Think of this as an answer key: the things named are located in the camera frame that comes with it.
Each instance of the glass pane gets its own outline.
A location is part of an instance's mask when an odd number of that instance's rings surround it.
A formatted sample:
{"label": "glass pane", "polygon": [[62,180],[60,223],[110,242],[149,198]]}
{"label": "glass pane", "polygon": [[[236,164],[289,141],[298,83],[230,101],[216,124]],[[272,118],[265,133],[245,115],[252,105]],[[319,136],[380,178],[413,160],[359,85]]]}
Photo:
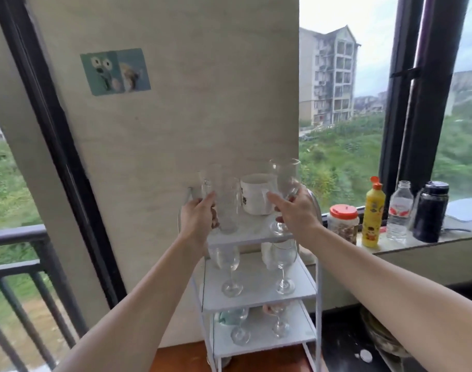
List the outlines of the glass pane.
{"label": "glass pane", "polygon": [[33,198],[0,130],[0,229],[40,223]]}
{"label": "glass pane", "polygon": [[[314,129],[299,132],[299,156],[303,182],[324,212],[337,203],[363,206],[379,172],[397,5],[300,0],[299,118]],[[315,71],[324,74],[320,98]]]}
{"label": "glass pane", "polygon": [[468,5],[432,180],[450,184],[450,199],[472,197],[472,0]]}

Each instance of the balcony railing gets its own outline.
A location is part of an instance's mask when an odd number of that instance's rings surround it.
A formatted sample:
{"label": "balcony railing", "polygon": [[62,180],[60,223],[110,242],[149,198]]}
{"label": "balcony railing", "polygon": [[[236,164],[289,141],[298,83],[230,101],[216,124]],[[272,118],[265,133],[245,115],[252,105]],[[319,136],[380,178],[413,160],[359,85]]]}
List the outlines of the balcony railing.
{"label": "balcony railing", "polygon": [[[69,326],[67,326],[64,316],[59,311],[57,303],[53,299],[50,290],[47,288],[41,276],[42,272],[46,273],[49,277],[53,288],[55,289],[55,293],[62,303],[62,306],[65,308],[78,337],[82,337],[88,329],[84,323],[84,319],[79,311],[74,296],[67,284],[67,279],[63,273],[55,251],[53,250],[53,246],[44,225],[0,230],[0,246],[18,243],[29,243],[34,248],[38,259],[0,265],[0,292],[9,303],[12,311],[19,319],[24,331],[35,345],[44,362],[50,369],[54,369],[57,361],[55,361],[54,356],[43,342],[41,335],[36,330],[36,327],[29,318],[28,313],[25,311],[21,301],[9,286],[6,278],[8,276],[19,274],[28,274],[30,276],[30,279],[36,286],[37,291],[41,295],[44,304],[51,313],[69,348],[72,348],[76,344],[76,339],[69,329]],[[14,341],[11,342],[0,328],[0,348],[9,357],[17,371],[28,372],[28,367],[22,361],[12,344],[14,344]]]}

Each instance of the orange lid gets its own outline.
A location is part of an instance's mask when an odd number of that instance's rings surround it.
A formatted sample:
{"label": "orange lid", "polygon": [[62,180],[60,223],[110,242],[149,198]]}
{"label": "orange lid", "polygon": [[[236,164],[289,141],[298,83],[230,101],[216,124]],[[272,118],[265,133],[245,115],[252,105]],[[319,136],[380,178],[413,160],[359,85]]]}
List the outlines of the orange lid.
{"label": "orange lid", "polygon": [[355,219],[358,216],[357,208],[351,205],[333,205],[329,211],[334,218],[343,219],[345,221]]}
{"label": "orange lid", "polygon": [[377,176],[372,176],[370,178],[370,181],[373,183],[372,188],[374,188],[375,190],[382,189],[382,184],[379,182],[379,178]]}

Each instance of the white wall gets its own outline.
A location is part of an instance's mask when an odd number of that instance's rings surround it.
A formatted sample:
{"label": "white wall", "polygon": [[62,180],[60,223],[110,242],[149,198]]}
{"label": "white wall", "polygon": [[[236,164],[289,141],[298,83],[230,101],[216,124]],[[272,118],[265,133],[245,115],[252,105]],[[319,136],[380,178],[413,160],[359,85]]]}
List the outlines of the white wall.
{"label": "white wall", "polygon": [[[297,156],[298,0],[28,4],[128,290],[176,237],[198,169]],[[92,96],[79,55],[129,48],[152,90]],[[163,345],[199,339],[193,310],[184,295]]]}

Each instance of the shelf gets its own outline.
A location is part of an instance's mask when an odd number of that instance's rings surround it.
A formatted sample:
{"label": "shelf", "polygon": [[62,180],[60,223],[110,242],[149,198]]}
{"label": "shelf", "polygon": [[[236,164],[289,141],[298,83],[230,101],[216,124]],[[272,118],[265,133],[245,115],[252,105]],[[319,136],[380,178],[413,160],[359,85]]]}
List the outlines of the shelf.
{"label": "shelf", "polygon": [[293,301],[286,309],[286,321],[289,323],[289,334],[277,338],[272,332],[276,317],[265,314],[261,307],[251,308],[243,327],[251,332],[250,341],[244,346],[233,343],[230,333],[234,326],[214,324],[211,322],[210,342],[213,345],[215,358],[246,354],[256,351],[274,349],[316,340],[315,326],[301,300]]}
{"label": "shelf", "polygon": [[238,230],[225,235],[215,229],[208,236],[209,246],[234,246],[259,244],[264,242],[282,242],[293,238],[292,234],[277,236],[270,230],[270,224],[276,219],[277,213],[270,215],[249,215],[242,212],[238,215]]}
{"label": "shelf", "polygon": [[265,303],[276,303],[288,299],[314,298],[317,293],[315,280],[300,256],[286,272],[296,286],[292,294],[282,295],[276,291],[276,282],[282,276],[282,270],[267,270],[262,261],[261,252],[242,254],[239,267],[233,274],[234,279],[244,288],[239,296],[228,298],[222,293],[221,287],[222,283],[229,279],[229,272],[218,269],[210,259],[205,262],[205,283],[199,293],[203,312],[261,306]]}

